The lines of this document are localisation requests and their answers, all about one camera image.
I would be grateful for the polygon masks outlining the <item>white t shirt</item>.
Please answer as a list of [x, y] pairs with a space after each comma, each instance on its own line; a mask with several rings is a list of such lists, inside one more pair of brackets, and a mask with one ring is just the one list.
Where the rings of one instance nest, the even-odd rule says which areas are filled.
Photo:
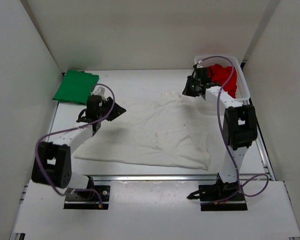
[[158, 101], [121, 101], [126, 112], [75, 152], [77, 159], [207, 170], [207, 122], [187, 96], [168, 92]]

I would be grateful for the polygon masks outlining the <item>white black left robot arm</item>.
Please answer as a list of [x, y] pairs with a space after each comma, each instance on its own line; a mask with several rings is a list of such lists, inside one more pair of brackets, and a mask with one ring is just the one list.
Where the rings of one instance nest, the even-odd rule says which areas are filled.
[[52, 187], [62, 197], [71, 192], [83, 200], [94, 196], [100, 199], [91, 177], [73, 173], [72, 154], [97, 133], [101, 122], [113, 121], [126, 112], [111, 97], [88, 97], [86, 107], [78, 114], [73, 127], [51, 132], [37, 141], [31, 180]]

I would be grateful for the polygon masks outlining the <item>green t shirt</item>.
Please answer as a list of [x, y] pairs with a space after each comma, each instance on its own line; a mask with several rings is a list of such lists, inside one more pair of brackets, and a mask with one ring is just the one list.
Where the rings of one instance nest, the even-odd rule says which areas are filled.
[[99, 75], [68, 69], [52, 99], [62, 103], [85, 105], [91, 95], [91, 88], [99, 79]]

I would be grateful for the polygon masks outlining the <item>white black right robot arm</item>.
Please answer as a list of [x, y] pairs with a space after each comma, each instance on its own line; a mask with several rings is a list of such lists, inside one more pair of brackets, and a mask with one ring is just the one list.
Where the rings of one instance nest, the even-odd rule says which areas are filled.
[[182, 93], [188, 97], [203, 97], [216, 105], [218, 125], [226, 148], [223, 166], [217, 174], [216, 183], [200, 187], [197, 192], [191, 193], [188, 199], [196, 199], [199, 195], [201, 201], [208, 205], [226, 202], [242, 195], [240, 168], [245, 154], [258, 136], [255, 108], [240, 103], [209, 78], [202, 80], [196, 75], [187, 77]]

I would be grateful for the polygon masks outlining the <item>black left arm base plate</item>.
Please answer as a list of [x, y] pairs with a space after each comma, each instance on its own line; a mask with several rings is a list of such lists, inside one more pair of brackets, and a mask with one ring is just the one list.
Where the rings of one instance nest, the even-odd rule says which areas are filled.
[[63, 208], [65, 210], [108, 210], [111, 186], [110, 185], [95, 185], [94, 190], [98, 192], [101, 198], [95, 192], [77, 192], [74, 190], [68, 190]]

